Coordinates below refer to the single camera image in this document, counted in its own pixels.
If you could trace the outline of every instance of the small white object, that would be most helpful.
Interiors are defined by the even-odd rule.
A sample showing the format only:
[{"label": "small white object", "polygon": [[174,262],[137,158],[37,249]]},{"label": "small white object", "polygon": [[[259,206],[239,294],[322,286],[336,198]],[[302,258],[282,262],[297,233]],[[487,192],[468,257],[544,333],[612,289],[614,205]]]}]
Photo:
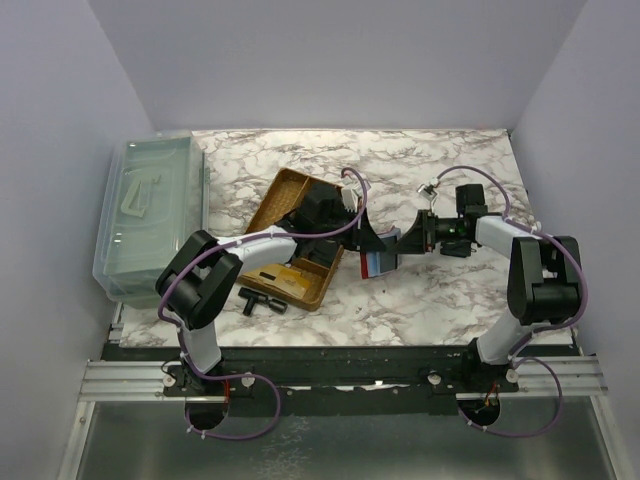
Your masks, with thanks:
[{"label": "small white object", "polygon": [[162,384],[165,387],[173,387],[176,384],[176,379],[173,378],[171,375],[165,375],[164,378],[162,379]]},{"label": "small white object", "polygon": [[431,209],[433,209],[433,206],[436,203],[436,200],[438,199],[438,192],[435,190],[435,187],[432,189],[431,192],[428,191],[428,188],[424,183],[421,184],[418,187],[417,192],[422,195],[424,198],[426,198],[427,200],[429,200],[429,206],[431,207]]},{"label": "small white object", "polygon": [[356,191],[355,187],[344,187],[340,191],[342,196],[342,204],[344,208],[349,212],[356,212],[360,206],[360,195]]},{"label": "small white object", "polygon": [[518,372],[516,372],[513,368],[507,370],[507,374],[505,375],[507,382],[509,383],[517,383],[518,382]]},{"label": "small white object", "polygon": [[247,388],[249,388],[255,382],[256,382],[256,379],[254,377],[242,377],[242,380],[241,380],[242,385],[244,385]]},{"label": "small white object", "polygon": [[429,380],[429,383],[431,385],[436,386],[436,385],[440,385],[440,382],[442,382],[442,377],[437,373],[430,373],[429,376],[427,377],[427,380]]}]

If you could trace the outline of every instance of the yellow object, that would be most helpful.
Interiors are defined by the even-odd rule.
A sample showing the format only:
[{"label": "yellow object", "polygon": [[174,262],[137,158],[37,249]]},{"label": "yellow object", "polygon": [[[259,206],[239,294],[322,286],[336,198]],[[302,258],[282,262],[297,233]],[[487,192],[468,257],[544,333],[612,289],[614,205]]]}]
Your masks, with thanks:
[{"label": "yellow object", "polygon": [[301,272],[278,264],[266,265],[245,275],[299,299],[304,297],[311,285]]}]

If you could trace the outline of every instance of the black metal frame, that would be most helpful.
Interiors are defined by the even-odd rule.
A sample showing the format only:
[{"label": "black metal frame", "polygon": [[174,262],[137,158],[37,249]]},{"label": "black metal frame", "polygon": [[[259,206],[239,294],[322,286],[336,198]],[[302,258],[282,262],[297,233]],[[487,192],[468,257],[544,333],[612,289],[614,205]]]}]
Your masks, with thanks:
[{"label": "black metal frame", "polygon": [[[222,348],[223,360],[211,373],[251,372],[270,378],[283,399],[283,415],[455,415],[458,411],[455,395],[470,391],[469,385],[462,385],[456,376],[461,357],[467,351],[464,346],[230,347]],[[123,348],[106,344],[102,360],[170,361],[177,360],[179,354],[178,348]],[[524,355],[534,356],[576,354],[575,345],[531,346],[524,351]],[[181,365],[169,367],[168,371],[177,381],[165,388],[166,396],[223,394],[221,383],[202,384]],[[440,376],[438,385],[428,381],[431,373]],[[388,388],[364,388],[380,381]],[[499,385],[502,392],[517,390],[516,385],[504,379]],[[234,381],[232,386],[233,415],[273,414],[273,392],[264,382],[256,381],[247,388]],[[351,391],[335,388],[340,386],[355,388]],[[484,389],[486,385],[478,384],[475,391]]]}]

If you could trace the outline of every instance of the black object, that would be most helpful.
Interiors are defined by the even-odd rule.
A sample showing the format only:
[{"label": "black object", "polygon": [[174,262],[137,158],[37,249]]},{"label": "black object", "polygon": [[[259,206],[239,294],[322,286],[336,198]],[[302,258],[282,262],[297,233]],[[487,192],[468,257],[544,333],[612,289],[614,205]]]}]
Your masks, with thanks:
[{"label": "black object", "polygon": [[241,298],[247,299],[247,304],[244,306],[244,310],[242,311],[243,315],[250,317],[253,313],[253,307],[256,306],[257,303],[268,303],[269,297],[264,293],[256,292],[255,290],[251,290],[245,287],[242,287],[238,292],[238,295]]},{"label": "black object", "polygon": [[[494,382],[500,392],[517,391],[517,384],[507,382],[498,368],[482,368],[477,378],[466,381],[461,358],[467,352],[467,347],[223,348],[222,361],[214,373],[252,372],[270,378],[284,399],[283,415],[457,415],[458,393],[484,393]],[[219,392],[219,382],[199,383],[190,378],[189,372],[178,371],[185,369],[188,367],[184,365],[169,367],[178,379],[187,377],[187,383],[183,386],[178,381],[165,388],[166,396],[197,397]],[[437,385],[428,380],[433,373],[440,376]],[[361,388],[376,381],[406,386],[379,391]],[[250,388],[235,380],[231,383],[235,387],[231,403],[237,407],[234,415],[268,416],[273,412],[273,392],[263,382],[255,382]],[[297,386],[310,389],[290,388]],[[343,392],[336,386],[355,389]]]},{"label": "black object", "polygon": [[[204,230],[192,234],[158,278],[156,292],[164,295],[187,265],[216,245],[218,241]],[[204,259],[198,267],[211,270],[204,278],[193,271],[189,272],[178,283],[167,304],[169,310],[176,312],[190,330],[206,327],[220,313],[240,273],[242,261],[236,255],[222,250]]]},{"label": "black object", "polygon": [[[580,265],[578,242],[554,237]],[[545,269],[554,278],[544,278]],[[582,302],[580,279],[567,258],[550,242],[516,237],[511,246],[507,303],[521,325],[549,320],[562,323],[575,315]]]},{"label": "black object", "polygon": [[418,210],[416,220],[394,248],[396,254],[423,254],[432,252],[442,243],[440,253],[454,257],[471,255],[471,244],[476,238],[476,224],[489,213],[482,184],[470,183],[456,187],[457,218],[440,218],[431,210]]},{"label": "black object", "polygon": [[440,255],[467,258],[472,252],[471,240],[449,240],[440,243]]},{"label": "black object", "polygon": [[469,420],[482,427],[493,425],[500,417],[499,400],[493,400],[489,405],[486,405],[484,400],[479,398],[475,400],[459,400],[458,406]]},{"label": "black object", "polygon": [[277,300],[275,298],[269,299],[269,308],[271,310],[273,310],[274,312],[279,313],[281,315],[287,311],[287,307],[288,306],[289,305],[287,305],[282,300]]},{"label": "black object", "polygon": [[257,292],[255,290],[251,290],[250,288],[242,287],[238,292],[238,296],[247,299],[247,304],[242,311],[242,314],[246,315],[247,317],[251,316],[251,314],[253,313],[253,307],[255,307],[258,303],[267,305],[276,313],[283,314],[287,311],[288,305],[286,303],[280,300],[276,300],[275,298],[270,299],[268,295]]},{"label": "black object", "polygon": [[315,242],[313,250],[309,252],[307,258],[313,263],[330,268],[338,255],[339,248],[340,246],[336,242],[320,240]]},{"label": "black object", "polygon": [[[344,208],[342,197],[336,187],[318,182],[311,186],[300,206],[276,222],[276,225],[288,232],[323,233],[344,227],[355,216],[355,212],[349,212]],[[359,226],[355,225],[342,234],[331,237],[331,240],[350,251],[384,252],[386,246],[371,227],[366,210],[359,223]],[[298,245],[296,255],[305,256],[319,245],[319,241],[299,241]]]}]

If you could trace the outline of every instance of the cable clip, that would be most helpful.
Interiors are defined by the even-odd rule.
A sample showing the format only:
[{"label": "cable clip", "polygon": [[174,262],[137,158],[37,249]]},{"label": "cable clip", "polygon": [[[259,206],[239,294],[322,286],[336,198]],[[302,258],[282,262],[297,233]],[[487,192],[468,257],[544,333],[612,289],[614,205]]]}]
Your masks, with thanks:
[{"label": "cable clip", "polygon": [[436,191],[436,187],[438,186],[440,182],[438,181],[437,178],[432,178],[429,181],[429,184],[422,184],[418,187],[417,192],[422,195],[424,198],[426,198],[427,200],[429,200],[429,209],[433,210],[433,206],[436,203],[436,200],[438,199],[438,192]]}]

